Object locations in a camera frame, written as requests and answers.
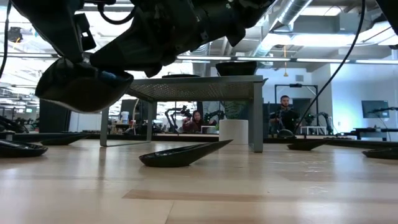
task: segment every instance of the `dark shirt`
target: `dark shirt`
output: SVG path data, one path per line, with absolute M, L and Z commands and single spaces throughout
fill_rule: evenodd
M 280 106 L 279 110 L 276 112 L 276 117 L 282 121 L 282 125 L 280 123 L 278 125 L 279 129 L 288 129 L 289 131 L 293 131 L 295 129 L 296 121 L 296 112 L 294 112 L 293 107 L 282 107 Z
M 200 120 L 199 122 L 196 122 L 194 120 L 184 121 L 182 124 L 182 129 L 188 133 L 200 133 L 203 123 L 203 120 Z

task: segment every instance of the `desk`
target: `desk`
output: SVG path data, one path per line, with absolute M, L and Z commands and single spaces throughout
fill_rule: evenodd
M 398 128 L 355 128 L 355 135 L 357 140 L 362 138 L 381 138 L 387 141 L 387 133 L 398 132 Z
M 149 103 L 149 124 L 157 102 L 248 101 L 249 144 L 254 152 L 262 152 L 262 86 L 266 80 L 260 75 L 142 79 L 134 80 L 126 94 Z M 101 146 L 107 146 L 108 115 L 109 108 L 102 112 Z M 146 142 L 151 139 L 152 128 L 148 128 Z
M 303 134 L 303 128 L 307 129 L 307 132 L 305 133 L 306 135 L 310 135 L 310 128 L 316 129 L 317 130 L 317 135 L 319 135 L 319 129 L 323 129 L 323 134 L 326 135 L 326 127 L 321 127 L 321 126 L 302 126 L 300 127 L 300 134 Z

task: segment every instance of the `ceiling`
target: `ceiling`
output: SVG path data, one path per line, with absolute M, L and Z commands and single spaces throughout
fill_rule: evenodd
M 5 11 L 7 1 L 0 0 L 0 27 L 4 25 Z M 342 14 L 354 14 L 358 15 L 360 7 L 360 0 L 313 0 L 311 5 L 303 11 L 296 23 L 305 25 L 304 18 L 316 18 L 322 19 L 323 17 L 332 18 Z M 377 4 L 374 0 L 367 0 L 367 16 L 366 16 L 366 29 L 372 28 L 372 21 L 380 15 L 381 11 L 378 9 Z M 271 45 L 270 51 L 267 56 L 273 57 L 300 57 L 300 58 L 342 58 L 346 53 L 347 46 L 334 46 L 334 47 L 314 47 L 306 45 L 294 45 L 288 43 L 280 45 L 271 42 L 262 42 L 264 37 L 268 37 L 267 32 L 264 32 L 267 26 L 267 16 L 271 16 L 273 13 L 278 12 L 279 5 L 270 10 L 264 18 L 259 21 L 256 26 L 246 30 L 245 38 L 240 43 L 231 47 L 226 38 L 220 38 L 210 43 L 210 48 L 206 55 L 238 55 L 238 56 L 252 56 L 255 50 L 261 44 Z M 106 15 L 112 19 L 122 19 L 126 17 L 132 5 L 129 1 L 117 1 L 117 5 L 114 7 L 106 7 Z M 90 22 L 90 30 L 96 41 L 98 50 L 112 41 L 116 36 L 123 33 L 129 24 L 120 26 L 113 26 L 105 22 L 100 14 L 96 11 L 94 5 L 87 4 L 83 10 Z M 46 41 L 42 40 L 40 36 L 35 33 L 30 22 L 19 15 L 19 13 L 13 9 L 10 14 L 10 27 L 21 27 L 22 35 L 24 40 L 20 44 L 14 44 L 9 42 L 9 52 L 24 54 L 24 53 L 37 53 L 37 54 L 55 54 L 54 49 Z M 316 27 L 313 28 L 313 33 L 316 33 Z M 2 44 L 2 31 L 0 31 L 0 44 Z M 391 50 L 388 46 L 380 46 L 378 43 L 385 40 L 386 37 L 380 40 L 367 40 L 367 42 L 361 42 L 360 46 L 357 46 L 352 53 L 351 58 L 385 58 L 391 54 Z M 14 85 L 32 85 L 34 86 L 39 80 L 41 73 L 53 62 L 54 59 L 46 58 L 9 58 L 7 66 L 1 80 L 1 84 L 14 84 Z M 285 63 L 274 62 L 267 68 L 280 69 L 285 67 Z M 309 72 L 315 67 L 312 63 L 288 63 L 287 67 L 290 68 L 306 68 Z M 166 75 L 168 73 L 194 73 L 191 63 L 176 63 L 171 64 L 168 67 L 164 67 L 159 76 Z M 135 78 L 146 78 L 142 72 L 133 72 Z

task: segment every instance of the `ceiling light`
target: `ceiling light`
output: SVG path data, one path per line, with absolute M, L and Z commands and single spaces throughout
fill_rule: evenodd
M 291 43 L 291 36 L 282 34 L 267 34 L 262 40 L 261 45 L 265 46 L 275 46 L 275 45 L 289 45 Z
M 15 109 L 25 109 L 26 107 L 25 106 L 3 106 L 3 107 L 5 107 L 5 108 L 15 108 Z
M 377 22 L 373 25 L 371 29 L 368 29 L 362 33 L 360 33 L 358 37 L 358 43 L 363 43 L 367 42 L 368 40 L 372 39 L 372 42 L 374 41 L 373 38 L 377 36 L 384 36 L 384 40 L 387 39 L 385 32 L 387 30 L 391 29 L 391 25 L 388 21 L 384 22 Z
M 274 58 L 274 57 L 238 57 L 238 61 L 255 61 L 255 62 L 289 62 L 290 58 Z
M 300 13 L 300 16 L 337 16 L 343 8 L 342 6 L 309 6 Z
M 343 34 L 299 34 L 292 38 L 292 45 L 308 47 L 340 47 L 351 43 L 354 35 Z
M 298 58 L 297 62 L 318 62 L 318 63 L 341 63 L 342 59 L 318 59 L 318 58 Z
M 56 54 L 29 54 L 29 53 L 8 53 L 7 57 L 24 57 L 24 58 L 55 58 L 58 57 Z
M 88 7 L 97 7 L 97 5 L 96 4 L 93 4 L 93 3 L 85 3 L 85 6 L 88 6 Z M 110 5 L 110 6 L 105 6 L 105 9 L 107 8 L 107 7 L 134 7 L 134 5 L 133 4 L 120 4 L 120 3 L 116 3 L 116 4 L 113 4 L 113 5 Z
M 231 60 L 231 57 L 217 57 L 217 56 L 177 56 L 179 60 Z
M 387 40 L 379 43 L 379 45 L 383 45 L 383 46 L 390 46 L 390 45 L 397 45 L 398 44 L 398 35 L 394 35 L 390 38 L 388 38 Z
M 398 65 L 398 60 L 356 60 L 355 63 L 370 63 L 379 65 Z

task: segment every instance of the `black cable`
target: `black cable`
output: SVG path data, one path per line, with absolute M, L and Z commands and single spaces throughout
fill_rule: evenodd
M 386 123 L 383 121 L 383 119 L 381 119 L 380 116 L 377 116 L 377 117 L 380 119 L 381 123 L 383 123 L 384 127 L 386 127 L 386 129 L 388 129 L 388 127 L 387 127 Z M 392 141 L 390 132 L 388 130 L 386 130 L 386 131 L 387 131 L 387 134 L 388 134 L 388 138 L 390 139 L 390 141 Z
M 7 62 L 7 54 L 8 54 L 8 26 L 9 26 L 9 15 L 11 12 L 11 7 L 12 7 L 12 2 L 11 0 L 8 0 L 8 5 L 7 5 L 7 14 L 6 14 L 6 22 L 4 25 L 4 53 L 2 56 L 2 64 L 0 68 L 0 78 L 2 77 L 2 73 L 4 72 L 4 69 L 6 67 L 6 62 Z
M 131 10 L 130 14 L 128 16 L 126 16 L 126 18 L 119 20 L 119 21 L 114 21 L 110 18 L 108 18 L 104 11 L 105 11 L 105 5 L 104 4 L 98 4 L 97 5 L 97 9 L 99 14 L 101 15 L 101 17 L 108 23 L 113 24 L 113 25 L 121 25 L 121 24 L 125 24 L 127 22 L 129 22 L 132 18 L 134 18 L 134 15 L 136 13 L 136 7 L 134 6 L 133 9 Z
M 325 90 L 325 88 L 331 83 L 331 81 L 334 79 L 334 77 L 337 75 L 337 73 L 340 71 L 340 69 L 342 68 L 342 66 L 346 63 L 349 55 L 351 54 L 351 52 L 353 51 L 356 41 L 358 40 L 359 34 L 361 33 L 361 29 L 362 29 L 362 24 L 365 18 L 365 0 L 362 0 L 362 13 L 361 13 L 361 19 L 359 21 L 359 26 L 358 26 L 358 30 L 356 31 L 356 35 L 354 38 L 353 43 L 351 44 L 351 47 L 349 48 L 346 56 L 344 57 L 343 61 L 340 63 L 340 65 L 338 66 L 338 68 L 336 69 L 336 71 L 334 72 L 334 74 L 329 78 L 329 80 L 325 83 L 325 85 L 322 87 L 322 89 L 319 91 L 319 93 L 315 96 L 315 98 L 313 99 L 313 101 L 311 102 L 310 106 L 305 110 L 304 115 L 302 116 L 300 122 L 298 122 L 299 124 L 303 121 L 305 115 L 308 113 L 308 111 L 311 109 L 312 105 L 314 104 L 314 102 L 316 102 L 319 98 L 319 96 L 321 95 L 321 93 Z M 296 133 L 298 130 L 299 126 L 297 125 L 296 128 L 294 129 L 293 133 Z

